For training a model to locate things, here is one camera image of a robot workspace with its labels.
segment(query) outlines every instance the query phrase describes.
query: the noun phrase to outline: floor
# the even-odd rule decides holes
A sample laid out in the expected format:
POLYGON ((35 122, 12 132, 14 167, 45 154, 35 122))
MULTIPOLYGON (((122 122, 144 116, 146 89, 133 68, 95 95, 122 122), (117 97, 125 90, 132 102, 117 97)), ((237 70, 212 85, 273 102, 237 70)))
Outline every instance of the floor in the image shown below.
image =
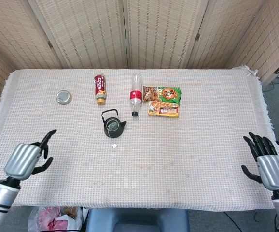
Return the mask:
MULTIPOLYGON (((274 132, 279 140, 279 79, 274 85, 264 88, 264 98, 268 105, 269 116, 274 126, 274 132)), ((27 222, 32 207, 12 208, 0 232, 26 232, 27 222)), ((243 232, 273 232, 274 210, 253 210, 227 212, 231 219, 243 232)), ((236 225, 223 212, 206 212, 189 210, 189 221, 192 232, 239 232, 236 225)))

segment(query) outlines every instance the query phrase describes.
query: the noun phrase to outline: green snack bag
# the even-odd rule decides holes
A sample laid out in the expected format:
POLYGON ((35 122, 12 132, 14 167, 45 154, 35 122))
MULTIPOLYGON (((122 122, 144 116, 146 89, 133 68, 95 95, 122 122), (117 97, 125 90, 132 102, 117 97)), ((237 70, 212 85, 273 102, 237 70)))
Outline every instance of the green snack bag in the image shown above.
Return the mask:
POLYGON ((170 102, 179 104, 181 99, 180 88, 168 88, 168 87, 143 87, 143 102, 170 102))

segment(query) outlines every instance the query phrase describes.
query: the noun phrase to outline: water bottle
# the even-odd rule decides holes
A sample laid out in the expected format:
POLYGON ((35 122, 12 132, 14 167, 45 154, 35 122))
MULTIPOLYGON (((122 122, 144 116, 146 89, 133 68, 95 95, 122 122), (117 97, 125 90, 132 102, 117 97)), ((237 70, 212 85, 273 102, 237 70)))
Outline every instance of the water bottle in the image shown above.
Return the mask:
POLYGON ((132 77, 132 91, 130 92, 130 104, 133 117, 137 117, 139 115, 142 101, 141 82, 142 76, 138 73, 134 74, 132 77))

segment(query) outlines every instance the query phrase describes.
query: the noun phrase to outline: teapot spout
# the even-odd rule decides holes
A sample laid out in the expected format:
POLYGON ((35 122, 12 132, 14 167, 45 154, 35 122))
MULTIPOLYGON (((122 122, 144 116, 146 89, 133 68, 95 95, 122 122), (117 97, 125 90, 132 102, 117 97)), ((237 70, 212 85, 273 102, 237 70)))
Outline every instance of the teapot spout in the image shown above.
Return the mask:
POLYGON ((122 126, 122 128, 124 128, 124 127, 125 127, 125 125, 126 125, 126 121, 121 122, 121 123, 120 123, 120 125, 122 126))

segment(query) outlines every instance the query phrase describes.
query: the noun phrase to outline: plastic bottle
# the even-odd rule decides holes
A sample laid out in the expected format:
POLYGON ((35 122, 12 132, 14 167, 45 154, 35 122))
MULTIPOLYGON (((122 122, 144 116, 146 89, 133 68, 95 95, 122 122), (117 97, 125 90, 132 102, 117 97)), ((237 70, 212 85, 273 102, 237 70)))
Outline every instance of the plastic bottle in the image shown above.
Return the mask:
POLYGON ((105 77, 102 74, 95 76, 95 97, 98 105, 104 105, 106 99, 105 77))
POLYGON ((130 92, 130 104, 132 109, 132 116, 137 117, 142 102, 142 90, 141 90, 142 76, 138 73, 132 77, 132 91, 130 92))

